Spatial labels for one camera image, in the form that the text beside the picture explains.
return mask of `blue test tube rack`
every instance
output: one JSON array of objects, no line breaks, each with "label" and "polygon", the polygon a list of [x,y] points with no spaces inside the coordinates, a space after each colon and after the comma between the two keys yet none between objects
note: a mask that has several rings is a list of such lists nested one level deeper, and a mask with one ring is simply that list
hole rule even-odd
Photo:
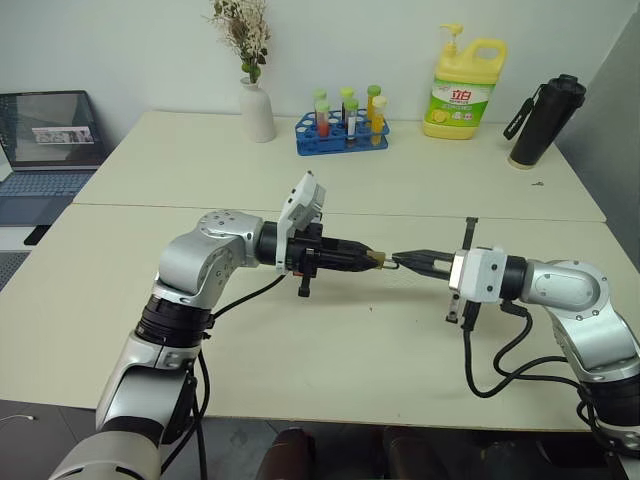
[{"label": "blue test tube rack", "polygon": [[329,135],[321,137],[316,130],[315,113],[305,113],[296,123],[296,146],[298,155],[324,155],[328,153],[351,153],[364,152],[368,150],[384,150],[389,146],[385,135],[389,134],[389,124],[384,121],[378,145],[371,144],[371,122],[367,120],[367,110],[358,110],[356,123],[356,141],[352,145],[347,144],[347,134],[342,124],[342,111],[332,110],[329,112]]}]

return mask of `white vase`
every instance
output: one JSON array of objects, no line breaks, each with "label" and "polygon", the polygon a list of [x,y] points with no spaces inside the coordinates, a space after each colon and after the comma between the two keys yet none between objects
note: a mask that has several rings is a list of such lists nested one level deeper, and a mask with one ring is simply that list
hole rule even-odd
[{"label": "white vase", "polygon": [[257,83],[251,83],[249,77],[244,77],[240,83],[242,83],[240,112],[247,135],[258,143],[273,140],[276,136],[276,127],[273,124],[269,95],[258,87]]}]

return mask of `cable connector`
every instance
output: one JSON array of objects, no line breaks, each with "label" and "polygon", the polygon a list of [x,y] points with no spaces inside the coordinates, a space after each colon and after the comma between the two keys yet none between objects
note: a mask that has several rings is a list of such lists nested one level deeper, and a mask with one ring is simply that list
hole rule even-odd
[{"label": "cable connector", "polygon": [[527,316],[527,313],[529,313],[529,310],[527,310],[526,308],[520,305],[515,305],[508,300],[505,300],[500,304],[500,310],[510,315],[515,315],[516,317],[523,318]]},{"label": "cable connector", "polygon": [[476,326],[476,320],[478,319],[478,314],[480,313],[480,305],[482,304],[468,300],[464,304],[464,310],[462,312],[464,323],[460,325],[460,328],[465,332],[473,332],[473,329]]}]

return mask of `white table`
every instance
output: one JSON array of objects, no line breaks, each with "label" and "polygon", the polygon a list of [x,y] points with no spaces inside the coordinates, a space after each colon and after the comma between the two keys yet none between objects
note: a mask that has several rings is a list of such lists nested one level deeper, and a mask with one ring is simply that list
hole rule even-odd
[{"label": "white table", "polygon": [[[0,398],[95,407],[127,333],[140,318],[163,247],[206,210],[71,205],[0,292]],[[276,212],[264,215],[274,219]],[[387,252],[453,251],[455,218],[327,214],[325,234]],[[610,279],[614,304],[640,332],[639,276],[605,225],[481,219],[476,245],[514,255],[579,258]],[[240,269],[220,306],[275,278]],[[372,422],[465,428],[583,430],[571,388],[514,382],[495,398],[468,390],[461,330],[446,323],[443,281],[409,271],[321,271],[311,298],[287,278],[219,319],[204,344],[213,377],[209,415]],[[550,321],[532,307],[535,327],[507,358],[514,367],[559,354]],[[474,371],[495,384],[493,354],[521,328],[483,307],[473,335]],[[565,365],[546,371],[571,375]]]},{"label": "white table", "polygon": [[276,139],[256,144],[238,116],[146,113],[75,202],[280,210],[310,169],[327,188],[326,213],[605,219],[554,145],[533,170],[511,167],[504,125],[453,141],[392,121],[387,150],[301,157],[295,123],[277,118]]}]

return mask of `test tube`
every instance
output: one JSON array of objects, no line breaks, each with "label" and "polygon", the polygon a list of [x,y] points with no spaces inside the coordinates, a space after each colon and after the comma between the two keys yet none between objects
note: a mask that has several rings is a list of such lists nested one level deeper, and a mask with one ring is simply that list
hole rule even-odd
[{"label": "test tube", "polygon": [[382,92],[380,85],[369,85],[369,88],[367,88],[367,95],[369,97],[367,102],[367,120],[369,121],[373,120],[373,98],[380,95],[380,92]]},{"label": "test tube", "polygon": [[344,102],[345,100],[347,100],[348,98],[353,98],[353,94],[355,93],[355,91],[353,90],[353,88],[351,87],[342,87],[340,89],[340,96],[342,97],[342,124],[344,125],[344,128],[347,128],[347,121],[346,121],[346,116],[344,114],[345,108],[344,108]]},{"label": "test tube", "polygon": [[356,144],[356,123],[358,122],[358,99],[347,98],[344,101],[344,115],[346,118],[345,133],[347,134],[347,147]]},{"label": "test tube", "polygon": [[[373,117],[371,118],[371,133],[380,133],[384,129],[384,109],[387,106],[387,97],[379,95],[371,100]],[[371,136],[371,145],[380,145],[380,135]]]},{"label": "test tube", "polygon": [[329,102],[326,100],[316,102],[316,131],[319,137],[329,136]]},{"label": "test tube", "polygon": [[326,100],[327,99],[327,91],[324,88],[316,88],[313,91],[313,106],[314,106],[314,111],[315,111],[315,105],[318,102],[318,100]]}]

